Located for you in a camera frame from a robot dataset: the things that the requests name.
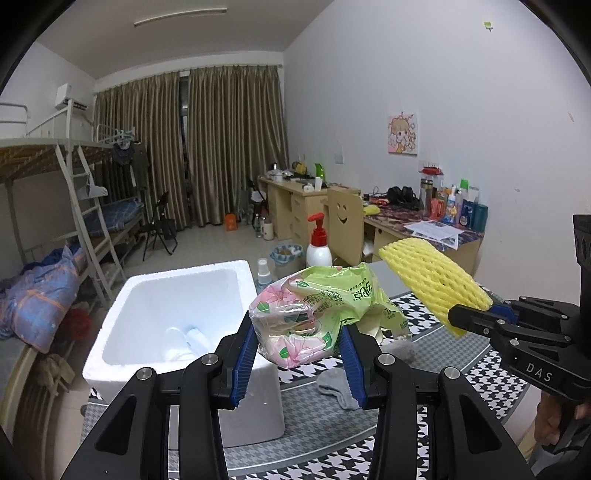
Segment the curtain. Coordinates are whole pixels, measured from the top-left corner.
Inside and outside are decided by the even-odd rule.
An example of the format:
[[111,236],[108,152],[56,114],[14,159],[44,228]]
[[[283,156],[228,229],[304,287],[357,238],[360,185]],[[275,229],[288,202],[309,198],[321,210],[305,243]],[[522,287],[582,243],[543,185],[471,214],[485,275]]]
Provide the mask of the curtain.
[[287,167],[276,66],[225,66],[189,75],[187,156],[198,225],[235,212],[246,178]]
[[[154,204],[169,192],[168,214],[179,228],[189,221],[184,179],[183,148],[178,109],[179,73],[165,73],[120,85],[96,97],[95,125],[124,130],[135,127],[135,138],[148,152],[150,188],[144,202],[151,217]],[[135,195],[129,173],[111,161],[102,164],[99,176],[111,200]]]

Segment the metal screw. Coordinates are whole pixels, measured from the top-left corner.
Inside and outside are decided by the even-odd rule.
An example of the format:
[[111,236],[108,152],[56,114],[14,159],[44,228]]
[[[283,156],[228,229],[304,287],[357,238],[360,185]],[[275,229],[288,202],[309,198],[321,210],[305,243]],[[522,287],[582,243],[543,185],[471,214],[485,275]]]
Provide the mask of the metal screw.
[[152,376],[152,369],[149,367],[140,368],[135,374],[140,380],[147,380]]
[[395,361],[396,358],[394,358],[394,356],[390,355],[389,353],[382,353],[382,355],[378,357],[378,362],[380,362],[382,365],[392,365]]
[[201,363],[203,365],[215,365],[220,360],[215,353],[206,353],[201,357]]
[[460,371],[456,367],[447,367],[443,374],[449,378],[450,380],[455,380],[456,378],[460,378]]

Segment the tile floor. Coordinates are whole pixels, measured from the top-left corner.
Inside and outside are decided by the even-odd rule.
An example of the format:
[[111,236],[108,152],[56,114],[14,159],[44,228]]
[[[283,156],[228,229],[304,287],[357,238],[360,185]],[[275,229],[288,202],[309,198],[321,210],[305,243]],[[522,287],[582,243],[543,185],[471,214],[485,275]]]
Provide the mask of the tile floor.
[[[268,258],[273,247],[282,241],[265,241],[262,238],[256,238],[250,226],[240,226],[235,232],[226,232],[222,226],[208,225],[204,228],[193,227],[180,232],[178,248],[172,256],[169,256],[158,243],[159,241],[156,243],[155,251],[151,250],[151,244],[149,244],[145,262],[142,262],[143,243],[139,249],[129,255],[125,264],[128,277],[230,260],[247,260],[253,275],[256,275],[256,261],[259,258]],[[273,273],[271,260],[269,260],[269,266]],[[86,404],[90,391],[88,383],[82,378],[82,368],[105,316],[105,309],[95,310],[92,334],[88,339],[74,346],[69,358],[69,363],[76,373],[76,379],[70,392],[62,395],[60,402],[56,402],[53,413],[57,416],[54,422],[55,430],[48,434],[48,444],[53,445],[54,480],[61,477],[80,445],[84,419],[80,409]]]

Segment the bed frame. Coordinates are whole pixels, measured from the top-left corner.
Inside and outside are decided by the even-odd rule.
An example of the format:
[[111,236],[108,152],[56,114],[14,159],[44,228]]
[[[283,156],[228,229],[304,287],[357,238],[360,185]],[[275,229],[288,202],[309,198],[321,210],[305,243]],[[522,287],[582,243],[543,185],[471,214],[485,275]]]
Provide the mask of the bed frame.
[[[134,130],[124,131],[106,125],[97,125],[96,128],[92,128],[91,141],[76,140],[72,137],[73,100],[69,100],[66,107],[50,115],[31,129],[27,128],[29,113],[25,105],[15,103],[0,103],[0,105],[23,108],[26,114],[25,120],[3,121],[4,123],[24,124],[24,137],[0,140],[0,183],[6,185],[12,230],[23,265],[29,261],[37,260],[36,253],[45,254],[47,245],[55,246],[60,242],[63,245],[77,237],[87,259],[87,267],[80,274],[80,282],[90,276],[98,299],[105,308],[108,308],[115,299],[112,286],[116,279],[121,275],[123,281],[126,280],[119,258],[115,253],[115,245],[140,222],[142,215],[140,214],[128,222],[122,232],[109,233],[99,200],[96,198],[90,199],[91,206],[83,210],[76,194],[74,180],[79,177],[92,180],[94,164],[109,159],[111,148],[115,143],[132,141],[134,139]],[[55,133],[55,120],[59,116],[66,117],[65,138],[34,136],[40,134],[42,127],[50,122],[53,124],[52,130]],[[59,170],[61,170],[67,183],[76,230],[25,249],[18,229],[12,192],[13,182],[33,175]],[[84,222],[84,215],[93,211],[97,211],[102,228],[102,237],[99,239],[90,237]],[[116,266],[116,269],[109,277],[100,266],[100,261],[108,253],[111,253]]]

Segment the white styrofoam box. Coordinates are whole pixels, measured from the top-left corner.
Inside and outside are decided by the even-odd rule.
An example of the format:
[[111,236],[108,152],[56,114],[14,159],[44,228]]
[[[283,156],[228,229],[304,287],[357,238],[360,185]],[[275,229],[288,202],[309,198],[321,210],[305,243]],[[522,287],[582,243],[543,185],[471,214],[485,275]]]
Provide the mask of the white styrofoam box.
[[[109,310],[82,375],[111,402],[142,367],[171,372],[213,352],[224,336],[236,333],[255,297],[244,260],[131,277]],[[171,354],[169,333],[175,329],[197,332],[194,354]],[[178,410],[170,418],[174,447]],[[219,418],[224,447],[283,435],[277,366],[257,354],[246,397],[234,411],[220,411]]]

